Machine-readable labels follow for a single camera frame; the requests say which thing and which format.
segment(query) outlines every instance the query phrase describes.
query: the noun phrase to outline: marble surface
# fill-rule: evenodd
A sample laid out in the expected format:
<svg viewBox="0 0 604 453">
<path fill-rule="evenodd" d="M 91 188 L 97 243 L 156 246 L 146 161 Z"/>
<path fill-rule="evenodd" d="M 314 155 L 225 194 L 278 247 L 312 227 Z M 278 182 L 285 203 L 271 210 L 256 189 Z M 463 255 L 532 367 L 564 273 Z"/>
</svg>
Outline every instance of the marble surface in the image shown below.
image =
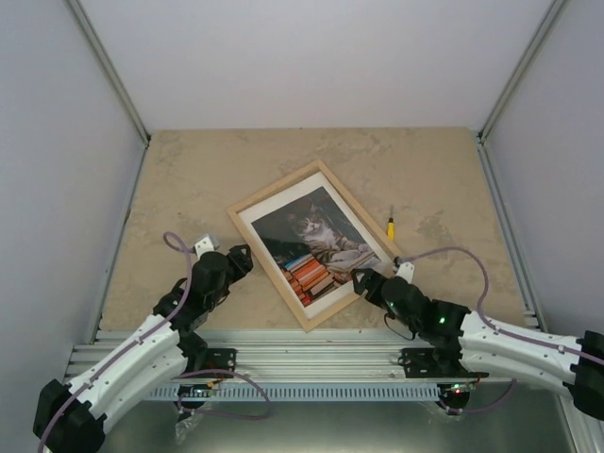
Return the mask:
<svg viewBox="0 0 604 453">
<path fill-rule="evenodd" d="M 484 261 L 491 280 L 486 312 L 523 324 L 522 303 L 473 137 L 465 128 L 251 129 L 161 131 L 153 136 L 126 224 L 102 329 L 136 327 L 183 277 L 182 256 L 161 234 L 187 243 L 204 232 L 222 250 L 243 240 L 226 209 L 321 159 L 386 227 L 394 204 L 395 242 L 405 255 L 460 245 Z M 414 283 L 435 298 L 474 308 L 478 267 L 450 252 L 416 263 Z M 382 327 L 383 312 L 362 299 L 320 327 Z M 297 328 L 277 290 L 256 265 L 210 316 L 205 328 Z"/>
</svg>

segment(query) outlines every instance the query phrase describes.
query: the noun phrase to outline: framed picture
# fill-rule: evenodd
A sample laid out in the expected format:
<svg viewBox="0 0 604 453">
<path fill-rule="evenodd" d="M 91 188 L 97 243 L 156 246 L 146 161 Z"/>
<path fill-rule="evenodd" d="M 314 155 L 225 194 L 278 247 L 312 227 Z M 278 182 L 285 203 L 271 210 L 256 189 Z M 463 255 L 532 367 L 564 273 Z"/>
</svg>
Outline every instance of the framed picture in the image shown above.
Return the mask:
<svg viewBox="0 0 604 453">
<path fill-rule="evenodd" d="M 400 255 L 320 160 L 228 214 L 306 331 L 358 298 L 352 269 L 389 272 L 393 257 Z"/>
</svg>

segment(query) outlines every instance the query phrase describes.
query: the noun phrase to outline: stack of books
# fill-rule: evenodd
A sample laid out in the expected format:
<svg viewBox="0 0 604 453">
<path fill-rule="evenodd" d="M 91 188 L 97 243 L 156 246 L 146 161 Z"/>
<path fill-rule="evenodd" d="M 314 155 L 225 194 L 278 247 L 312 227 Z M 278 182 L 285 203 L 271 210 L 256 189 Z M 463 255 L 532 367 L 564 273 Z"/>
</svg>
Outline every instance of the stack of books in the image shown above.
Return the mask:
<svg viewBox="0 0 604 453">
<path fill-rule="evenodd" d="M 288 262 L 282 272 L 304 307 L 336 287 L 333 275 L 311 254 Z"/>
<path fill-rule="evenodd" d="M 361 253 L 359 257 L 355 258 L 354 260 L 332 262 L 329 264 L 329 272 L 349 275 L 353 269 L 359 267 L 361 264 L 363 264 L 370 258 L 373 258 L 375 255 L 376 253 L 374 251 L 369 250 L 367 252 Z"/>
</svg>

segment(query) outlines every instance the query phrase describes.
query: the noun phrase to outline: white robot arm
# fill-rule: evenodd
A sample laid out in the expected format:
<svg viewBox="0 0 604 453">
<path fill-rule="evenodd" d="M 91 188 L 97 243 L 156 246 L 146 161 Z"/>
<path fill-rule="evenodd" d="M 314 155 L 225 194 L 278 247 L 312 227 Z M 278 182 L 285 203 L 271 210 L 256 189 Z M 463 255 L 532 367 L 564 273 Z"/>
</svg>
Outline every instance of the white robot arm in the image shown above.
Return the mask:
<svg viewBox="0 0 604 453">
<path fill-rule="evenodd" d="M 189 252 L 173 237 L 179 241 L 173 248 Z M 236 351 L 210 352 L 194 331 L 253 264 L 247 245 L 233 247 L 227 255 L 215 248 L 210 236 L 197 242 L 198 262 L 189 266 L 189 278 L 179 280 L 109 356 L 66 384 L 53 380 L 42 389 L 34 422 L 40 453 L 45 448 L 53 453 L 98 451 L 117 421 L 160 384 L 207 368 L 234 371 Z M 484 316 L 480 304 L 472 311 L 430 300 L 411 284 L 407 261 L 397 259 L 395 269 L 392 278 L 371 269 L 353 270 L 354 290 L 430 343 L 430 364 L 443 376 L 457 380 L 491 373 L 522 380 L 573 398 L 579 410 L 604 420 L 604 336 L 588 331 L 577 339 L 501 323 Z M 480 301 L 487 289 L 485 285 Z"/>
</svg>

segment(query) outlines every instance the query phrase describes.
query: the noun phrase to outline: cable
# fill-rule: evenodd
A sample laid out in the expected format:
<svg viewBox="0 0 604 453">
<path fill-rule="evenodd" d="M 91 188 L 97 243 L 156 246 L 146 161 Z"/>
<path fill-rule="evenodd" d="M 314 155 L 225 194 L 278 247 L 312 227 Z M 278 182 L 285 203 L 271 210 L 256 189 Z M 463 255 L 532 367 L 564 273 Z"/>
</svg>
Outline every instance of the cable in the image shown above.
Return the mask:
<svg viewBox="0 0 604 453">
<path fill-rule="evenodd" d="M 388 313 L 384 313 L 384 324 L 386 325 L 387 328 L 389 328 L 392 332 L 394 332 L 396 335 L 398 335 L 399 337 L 404 338 L 405 340 L 407 340 L 408 342 L 412 342 L 413 340 L 415 340 L 415 332 L 411 333 L 411 338 L 406 337 L 405 335 L 403 335 L 400 332 L 397 332 L 396 330 L 394 330 L 392 327 L 390 327 L 390 325 L 388 324 Z"/>
<path fill-rule="evenodd" d="M 166 245 L 168 245 L 168 247 L 170 247 L 171 249 L 176 250 L 178 252 L 181 252 L 185 255 L 185 259 L 187 261 L 187 280 L 186 280 L 184 292 L 182 294 L 182 297 L 180 297 L 180 301 L 178 302 L 178 305 L 176 305 L 176 307 L 172 310 L 172 312 L 168 316 L 166 316 L 161 322 L 157 323 L 155 326 L 151 327 L 148 331 L 146 331 L 143 335 L 141 335 L 141 337 L 139 339 L 140 342 L 149 338 L 151 335 L 153 335 L 155 332 L 157 332 L 159 329 L 161 329 L 163 326 L 165 326 L 167 323 L 169 323 L 170 320 L 176 316 L 176 314 L 180 311 L 180 309 L 182 309 L 185 301 L 187 300 L 187 297 L 189 296 L 189 291 L 191 290 L 191 279 L 193 278 L 193 263 L 191 261 L 191 256 L 190 256 L 190 254 L 192 253 L 191 248 L 187 247 L 187 245 L 182 241 L 182 239 L 180 239 L 178 237 L 178 235 L 173 233 L 172 231 L 166 231 L 165 233 L 163 233 L 162 238 L 163 238 L 163 241 L 166 243 Z M 173 245 L 170 242 L 170 238 L 175 240 L 177 245 Z M 139 342 L 133 341 L 132 343 L 127 344 L 122 349 L 120 349 L 111 359 L 109 359 L 103 366 L 101 366 L 91 376 L 88 383 L 82 384 L 82 386 L 79 389 L 77 389 L 69 398 L 67 398 L 67 400 L 60 406 L 59 410 L 55 412 L 53 417 L 50 419 L 50 422 L 48 422 L 46 429 L 42 433 L 42 436 L 40 437 L 40 443 L 38 445 L 38 453 L 44 453 L 44 448 L 46 446 L 46 442 L 48 441 L 48 437 L 50 436 L 51 431 L 57 424 L 57 421 L 60 419 L 60 417 L 65 413 L 67 408 L 69 408 L 69 406 L 74 401 L 76 401 L 76 399 L 82 393 L 84 393 L 86 390 L 92 388 L 93 383 L 95 381 L 97 381 L 101 377 L 101 375 L 103 375 L 103 373 L 105 373 L 108 370 L 108 368 L 110 366 L 112 366 L 115 362 L 117 362 L 119 359 L 121 359 L 125 353 L 127 353 L 130 349 L 132 349 L 137 344 L 139 344 Z"/>
<path fill-rule="evenodd" d="M 247 382 L 249 385 L 254 387 L 256 390 L 258 390 L 258 392 L 260 393 L 262 398 L 264 398 L 264 401 L 266 401 L 266 405 L 267 405 L 266 412 L 262 413 L 260 415 L 244 415 L 244 414 L 232 413 L 232 412 L 209 411 L 206 409 L 187 409 L 187 408 L 182 407 L 182 398 L 184 397 L 184 394 L 182 394 L 178 398 L 178 401 L 176 402 L 176 406 L 178 407 L 178 410 L 190 412 L 190 413 L 205 413 L 206 415 L 215 415 L 217 417 L 232 418 L 232 419 L 236 419 L 236 420 L 251 420 L 251 421 L 265 420 L 271 416 L 271 414 L 273 413 L 272 401 L 269 399 L 268 394 L 266 394 L 264 389 L 262 389 L 260 385 L 258 385 L 256 382 L 254 382 L 249 377 L 245 377 L 244 375 L 240 375 L 239 373 L 235 373 L 234 371 L 213 369 L 213 370 L 191 371 L 190 373 L 184 373 L 184 374 L 180 375 L 178 378 L 192 378 L 195 376 L 218 375 L 218 374 L 229 375 L 229 376 L 233 376 L 234 378 L 239 378 L 239 379 Z"/>
<path fill-rule="evenodd" d="M 463 412 L 466 413 L 481 413 L 481 412 L 486 412 L 486 411 L 492 411 L 494 409 L 499 408 L 500 406 L 503 406 L 503 404 L 508 401 L 508 399 L 510 399 L 510 396 L 512 396 L 513 393 L 513 389 L 516 385 L 517 380 L 516 379 L 512 379 L 510 381 L 510 385 L 508 386 L 508 388 L 506 389 L 506 391 L 503 393 L 502 396 L 500 396 L 498 399 L 496 399 L 494 402 L 492 402 L 491 404 L 487 404 L 486 406 L 483 406 L 481 408 L 477 408 L 477 409 L 454 409 L 454 408 L 449 408 L 445 402 L 443 401 L 442 398 L 439 399 L 438 404 L 441 406 L 441 408 L 443 408 L 445 411 L 447 412 L 453 412 L 456 414 L 461 414 Z"/>
<path fill-rule="evenodd" d="M 486 326 L 488 326 L 492 330 L 496 330 L 498 333 L 500 333 L 502 335 L 507 335 L 508 337 L 514 338 L 515 340 L 520 340 L 522 342 L 526 342 L 526 343 L 530 343 L 530 344 L 537 344 L 539 346 L 547 347 L 550 349 L 555 349 L 557 351 L 560 350 L 560 347 L 557 344 L 545 342 L 542 340 L 535 340 L 533 338 L 526 337 L 524 335 L 520 335 L 515 332 L 510 332 L 509 330 L 506 330 L 505 328 L 497 327 L 495 324 L 493 324 L 491 321 L 489 321 L 489 319 L 485 316 L 485 314 L 483 312 L 484 308 L 482 307 L 484 305 L 484 299 L 485 299 L 487 293 L 489 292 L 489 276 L 487 274 L 486 267 L 484 266 L 482 261 L 469 250 L 462 248 L 462 247 L 457 247 L 455 245 L 451 245 L 448 247 L 436 248 L 434 250 L 430 250 L 428 252 L 424 252 L 419 255 L 415 255 L 413 257 L 399 258 L 396 260 L 396 263 L 401 264 L 406 261 L 411 262 L 411 261 L 415 261 L 415 260 L 420 260 L 422 258 L 429 257 L 431 255 L 436 255 L 438 253 L 444 253 L 444 252 L 449 252 L 449 251 L 457 251 L 457 252 L 462 252 L 462 253 L 466 254 L 472 260 L 474 260 L 474 262 L 478 265 L 478 267 L 480 268 L 480 271 L 482 272 L 482 277 L 484 279 L 484 289 L 482 290 L 482 294 L 478 298 L 476 311 L 478 313 L 478 316 L 480 317 L 480 319 Z M 598 365 L 604 366 L 604 360 L 602 360 L 601 358 L 593 356 L 592 354 L 587 354 L 585 352 L 579 351 L 578 349 L 575 349 L 573 347 L 562 346 L 561 352 L 568 352 L 570 354 L 574 354 L 576 356 L 582 357 L 588 361 L 597 363 Z"/>
</svg>

